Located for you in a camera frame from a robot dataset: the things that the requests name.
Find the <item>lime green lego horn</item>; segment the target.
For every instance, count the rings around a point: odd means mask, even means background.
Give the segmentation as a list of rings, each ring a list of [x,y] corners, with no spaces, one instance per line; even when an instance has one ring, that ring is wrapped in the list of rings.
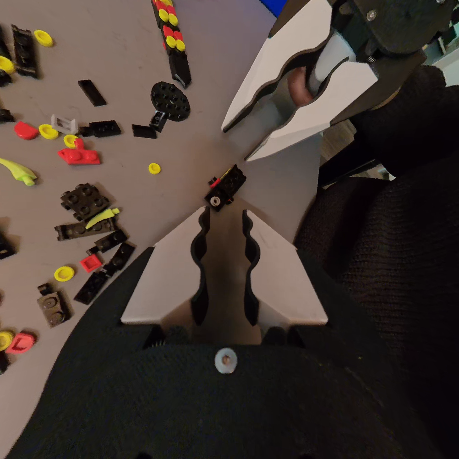
[[[37,176],[22,164],[1,158],[0,163],[9,169],[14,179],[23,182],[26,186],[34,186]]]
[[[94,225],[96,225],[97,223],[99,223],[101,221],[105,221],[107,219],[112,219],[116,215],[118,215],[119,213],[120,213],[120,210],[118,208],[114,208],[114,209],[109,209],[108,208],[108,209],[102,211],[101,213],[95,215],[93,218],[91,218],[88,221],[88,223],[86,224],[85,229],[90,229]]]

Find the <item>person's right forearm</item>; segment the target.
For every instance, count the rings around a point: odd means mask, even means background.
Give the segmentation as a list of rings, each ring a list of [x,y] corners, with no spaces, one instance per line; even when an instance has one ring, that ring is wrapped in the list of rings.
[[[458,171],[458,85],[437,66],[421,66],[382,107],[350,121],[370,154],[394,177],[445,161]]]

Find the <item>black red lego car assembly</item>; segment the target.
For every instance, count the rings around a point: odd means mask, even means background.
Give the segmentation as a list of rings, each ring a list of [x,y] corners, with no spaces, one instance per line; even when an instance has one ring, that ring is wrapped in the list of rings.
[[[234,201],[235,194],[246,181],[246,176],[234,164],[220,178],[213,177],[209,182],[209,192],[204,197],[210,208],[216,212]]]

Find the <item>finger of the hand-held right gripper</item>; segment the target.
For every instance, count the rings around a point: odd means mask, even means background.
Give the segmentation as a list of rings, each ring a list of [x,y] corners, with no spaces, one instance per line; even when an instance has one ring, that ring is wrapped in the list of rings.
[[[331,18],[332,4],[327,0],[286,1],[228,108],[221,127],[224,133],[244,119],[261,98],[274,92],[292,61],[326,43]]]
[[[245,161],[269,157],[329,128],[332,120],[377,80],[369,64],[343,60],[327,77],[319,95],[297,108],[290,119],[258,144]]]

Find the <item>person's right hand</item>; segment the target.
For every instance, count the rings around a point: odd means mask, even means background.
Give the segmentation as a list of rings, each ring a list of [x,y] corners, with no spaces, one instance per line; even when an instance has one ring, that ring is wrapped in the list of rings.
[[[297,107],[305,106],[313,100],[313,95],[306,85],[306,67],[292,70],[287,78],[287,86],[290,97]]]

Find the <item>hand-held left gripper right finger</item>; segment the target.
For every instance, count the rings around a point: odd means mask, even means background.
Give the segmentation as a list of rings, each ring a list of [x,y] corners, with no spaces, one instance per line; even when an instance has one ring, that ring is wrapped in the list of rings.
[[[246,238],[244,312],[261,330],[295,325],[321,326],[328,316],[295,246],[250,210],[242,212]]]

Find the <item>red yellow black lego snake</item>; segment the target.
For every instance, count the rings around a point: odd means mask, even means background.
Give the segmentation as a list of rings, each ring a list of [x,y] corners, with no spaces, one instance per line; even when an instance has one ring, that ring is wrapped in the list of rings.
[[[168,56],[171,76],[184,89],[192,82],[186,54],[186,44],[180,30],[174,2],[171,0],[151,1],[157,26],[160,30],[163,48]]]

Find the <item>pile of lego pieces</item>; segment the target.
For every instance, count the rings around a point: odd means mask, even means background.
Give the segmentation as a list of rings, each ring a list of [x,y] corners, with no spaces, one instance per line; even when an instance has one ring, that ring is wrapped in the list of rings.
[[[11,30],[14,42],[14,59],[5,43],[1,26],[1,88],[12,83],[11,74],[16,71],[20,75],[39,79],[34,37],[45,47],[52,47],[54,43],[52,37],[41,30],[36,30],[32,34],[30,30],[20,29],[13,24]],[[78,85],[94,106],[106,104],[90,80],[78,81]],[[26,141],[33,140],[39,135],[54,140],[62,133],[66,147],[57,154],[66,164],[78,167],[101,164],[98,152],[86,148],[81,135],[83,137],[95,136],[99,139],[121,134],[121,130],[114,120],[93,122],[89,123],[89,126],[79,127],[75,119],[61,119],[54,115],[51,124],[41,124],[39,129],[36,129],[32,125],[16,120],[9,110],[1,107],[1,125],[5,123],[15,123],[16,135]],[[127,235],[117,226],[116,217],[101,221],[88,230],[85,229],[91,218],[108,209],[111,204],[110,200],[103,196],[103,193],[95,185],[79,184],[75,190],[66,191],[60,199],[62,200],[62,207],[71,210],[77,221],[55,227],[59,241],[105,234],[103,238],[95,242],[94,247],[87,251],[86,258],[80,263],[86,272],[92,272],[92,274],[78,291],[75,301],[89,305],[102,291],[108,280],[125,268],[135,247],[127,242]],[[1,260],[14,256],[20,248],[18,244],[13,244],[11,238],[5,235],[5,232],[2,231],[4,229],[1,227]],[[109,251],[116,246],[119,246],[118,251],[109,263],[102,266],[97,253]],[[66,282],[72,279],[74,274],[72,266],[63,266],[55,271],[54,278],[56,282]],[[41,295],[37,300],[40,311],[43,312],[46,323],[51,328],[64,323],[71,316],[71,311],[64,301],[65,298],[62,297],[60,291],[55,291],[52,287],[49,283],[37,287]],[[1,330],[1,375],[13,363],[10,357],[23,355],[36,344],[37,334],[35,332],[22,330],[16,333],[15,331],[13,328]]]

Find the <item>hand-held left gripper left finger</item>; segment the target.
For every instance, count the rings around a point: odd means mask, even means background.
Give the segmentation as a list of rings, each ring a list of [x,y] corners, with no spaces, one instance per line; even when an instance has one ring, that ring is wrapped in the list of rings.
[[[209,307],[202,258],[210,208],[203,206],[159,240],[125,308],[121,322],[162,329],[203,324]]]

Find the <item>blue plastic storage bin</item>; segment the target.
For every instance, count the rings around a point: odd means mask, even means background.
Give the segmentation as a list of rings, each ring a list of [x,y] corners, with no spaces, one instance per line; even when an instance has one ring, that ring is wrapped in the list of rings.
[[[260,0],[260,2],[272,13],[276,18],[280,15],[282,9],[287,3],[286,0]]]

